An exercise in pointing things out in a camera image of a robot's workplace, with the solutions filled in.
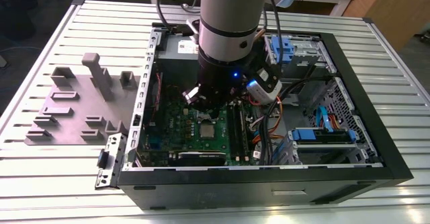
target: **wooden cabinet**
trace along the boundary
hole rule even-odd
[[[371,18],[399,50],[430,21],[430,0],[352,0],[343,16]]]

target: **sticker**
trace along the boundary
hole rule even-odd
[[[264,69],[260,69],[257,71],[257,75],[260,76],[260,78],[263,79],[263,81],[267,81],[267,79],[268,79],[268,73],[267,73],[267,71]]]
[[[180,40],[177,43],[179,54],[199,54],[199,46],[191,40]]]
[[[256,159],[260,159],[260,156],[261,156],[261,153],[257,152],[257,151],[253,151],[252,157],[256,158]]]

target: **green circuit board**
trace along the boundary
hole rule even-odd
[[[221,107],[219,117],[211,119],[207,114],[187,106],[175,88],[167,87],[156,113],[157,125],[145,131],[144,142],[137,151],[144,165],[167,166],[169,152],[211,151],[225,154],[228,166],[251,165],[247,147],[245,161],[244,158],[231,155],[228,109],[231,110],[232,106]]]

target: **aluminum extrusion table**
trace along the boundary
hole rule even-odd
[[[163,7],[167,21],[187,14]],[[49,93],[57,66],[88,74],[85,52],[97,52],[111,75],[140,73],[153,5],[76,0],[0,118],[0,220],[82,223],[428,223],[430,98],[371,23],[356,18],[281,14],[284,30],[332,33],[411,168],[414,179],[339,205],[141,211],[121,190],[95,191],[103,146],[26,146],[25,133]],[[272,13],[268,27],[275,28]]]

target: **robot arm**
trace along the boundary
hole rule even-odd
[[[183,93],[195,109],[217,116],[219,107],[247,89],[261,104],[280,91],[275,70],[252,53],[264,0],[201,0],[197,83]]]

